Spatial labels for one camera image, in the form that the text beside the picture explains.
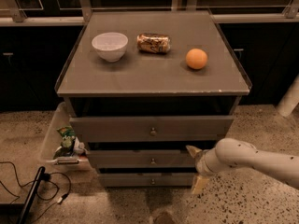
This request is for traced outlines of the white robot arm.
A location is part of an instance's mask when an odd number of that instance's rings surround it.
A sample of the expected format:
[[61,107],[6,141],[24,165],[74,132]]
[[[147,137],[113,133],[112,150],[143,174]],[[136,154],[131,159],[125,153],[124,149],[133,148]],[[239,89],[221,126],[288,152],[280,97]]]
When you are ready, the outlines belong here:
[[191,187],[194,195],[201,194],[218,174],[237,169],[254,170],[289,187],[299,188],[298,152],[262,150],[230,137],[222,138],[212,149],[186,148],[194,162]]

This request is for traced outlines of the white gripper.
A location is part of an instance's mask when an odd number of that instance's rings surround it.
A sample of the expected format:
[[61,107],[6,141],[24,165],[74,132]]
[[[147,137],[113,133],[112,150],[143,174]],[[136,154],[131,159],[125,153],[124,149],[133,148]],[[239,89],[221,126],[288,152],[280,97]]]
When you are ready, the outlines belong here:
[[194,146],[186,146],[189,154],[195,159],[195,168],[199,175],[195,175],[192,181],[192,194],[200,194],[203,188],[207,185],[209,178],[215,172],[209,167],[215,160],[215,151],[213,149],[202,150]]

